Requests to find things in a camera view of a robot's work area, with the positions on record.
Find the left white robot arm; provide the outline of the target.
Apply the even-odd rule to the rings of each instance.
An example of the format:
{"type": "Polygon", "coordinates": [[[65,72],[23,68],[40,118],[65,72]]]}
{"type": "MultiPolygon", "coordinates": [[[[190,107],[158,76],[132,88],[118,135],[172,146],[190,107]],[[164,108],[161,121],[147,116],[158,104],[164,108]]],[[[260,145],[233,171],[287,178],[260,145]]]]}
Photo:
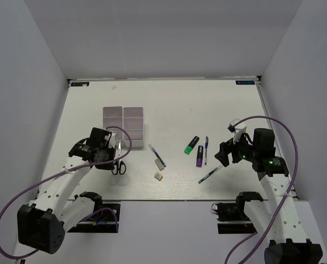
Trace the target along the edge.
{"type": "Polygon", "coordinates": [[[49,254],[58,251],[65,234],[78,223],[96,221],[103,214],[102,197],[84,191],[73,195],[92,168],[111,171],[120,157],[118,126],[93,128],[90,136],[69,151],[62,175],[17,213],[19,243],[49,254]]]}

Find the green highlighter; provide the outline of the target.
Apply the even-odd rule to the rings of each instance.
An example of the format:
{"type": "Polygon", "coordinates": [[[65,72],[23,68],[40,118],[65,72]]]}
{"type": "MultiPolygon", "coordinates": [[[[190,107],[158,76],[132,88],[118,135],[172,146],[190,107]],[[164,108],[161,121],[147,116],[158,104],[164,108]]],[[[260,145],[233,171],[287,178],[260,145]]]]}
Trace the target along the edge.
{"type": "Polygon", "coordinates": [[[184,149],[184,153],[189,155],[191,151],[194,149],[194,147],[196,146],[196,144],[198,143],[198,141],[199,141],[199,137],[195,136],[187,145],[187,147],[184,149]]]}

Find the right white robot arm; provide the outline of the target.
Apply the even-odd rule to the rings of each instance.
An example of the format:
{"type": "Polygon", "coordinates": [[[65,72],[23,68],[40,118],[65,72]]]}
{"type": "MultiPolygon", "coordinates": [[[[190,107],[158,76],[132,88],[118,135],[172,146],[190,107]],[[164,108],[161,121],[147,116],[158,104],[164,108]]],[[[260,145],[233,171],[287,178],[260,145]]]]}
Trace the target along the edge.
{"type": "Polygon", "coordinates": [[[222,142],[215,157],[227,167],[241,160],[249,161],[266,193],[269,206],[258,192],[240,192],[233,210],[242,219],[249,219],[262,240],[265,263],[319,263],[323,257],[320,244],[311,242],[298,216],[295,201],[287,192],[289,170],[285,160],[275,155],[272,130],[257,128],[253,141],[244,131],[222,142]]]}

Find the purple highlighter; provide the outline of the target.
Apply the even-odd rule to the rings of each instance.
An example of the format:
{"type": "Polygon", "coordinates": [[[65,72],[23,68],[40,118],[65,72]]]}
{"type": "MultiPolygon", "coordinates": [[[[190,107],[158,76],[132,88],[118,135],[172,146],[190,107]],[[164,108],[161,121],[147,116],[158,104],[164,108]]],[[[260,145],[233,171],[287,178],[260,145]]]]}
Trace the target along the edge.
{"type": "Polygon", "coordinates": [[[196,157],[196,167],[202,167],[202,163],[203,163],[203,151],[204,151],[204,147],[202,145],[198,146],[198,150],[197,150],[197,157],[196,157]]]}

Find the blue capped clear pen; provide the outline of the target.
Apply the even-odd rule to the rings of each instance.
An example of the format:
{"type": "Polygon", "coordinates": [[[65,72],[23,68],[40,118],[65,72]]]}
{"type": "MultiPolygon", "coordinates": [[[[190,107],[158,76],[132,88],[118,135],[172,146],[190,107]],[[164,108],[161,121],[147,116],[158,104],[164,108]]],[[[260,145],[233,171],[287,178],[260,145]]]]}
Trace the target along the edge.
{"type": "Polygon", "coordinates": [[[160,160],[161,164],[165,168],[167,165],[164,163],[164,161],[162,160],[161,156],[158,154],[158,152],[156,151],[156,149],[151,144],[148,144],[148,147],[156,155],[156,157],[160,160]]]}

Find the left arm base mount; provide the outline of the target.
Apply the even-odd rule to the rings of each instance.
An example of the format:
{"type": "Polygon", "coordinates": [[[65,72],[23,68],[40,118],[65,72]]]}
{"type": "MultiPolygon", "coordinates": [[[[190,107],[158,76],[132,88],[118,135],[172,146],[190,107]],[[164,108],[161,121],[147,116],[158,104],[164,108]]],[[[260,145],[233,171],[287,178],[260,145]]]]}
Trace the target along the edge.
{"type": "Polygon", "coordinates": [[[121,204],[105,202],[95,192],[83,192],[75,197],[93,202],[92,216],[79,222],[68,233],[118,233],[121,204]]]}

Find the black handled scissors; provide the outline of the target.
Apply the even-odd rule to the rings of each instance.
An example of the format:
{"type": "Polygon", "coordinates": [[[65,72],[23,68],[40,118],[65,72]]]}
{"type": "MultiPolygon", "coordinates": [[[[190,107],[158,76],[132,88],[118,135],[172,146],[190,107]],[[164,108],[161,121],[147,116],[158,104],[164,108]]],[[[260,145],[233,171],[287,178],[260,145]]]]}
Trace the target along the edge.
{"type": "Polygon", "coordinates": [[[113,163],[112,174],[124,175],[126,173],[126,165],[122,159],[113,163]]]}

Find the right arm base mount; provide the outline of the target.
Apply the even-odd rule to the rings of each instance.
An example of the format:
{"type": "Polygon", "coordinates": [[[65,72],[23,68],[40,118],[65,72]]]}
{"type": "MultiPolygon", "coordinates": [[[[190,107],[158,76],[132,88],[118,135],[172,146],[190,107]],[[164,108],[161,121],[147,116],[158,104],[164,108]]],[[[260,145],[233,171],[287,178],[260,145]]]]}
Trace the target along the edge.
{"type": "Polygon", "coordinates": [[[217,215],[218,234],[252,234],[256,232],[251,220],[245,215],[246,202],[264,199],[258,192],[240,192],[235,202],[215,202],[211,210],[217,215]]]}

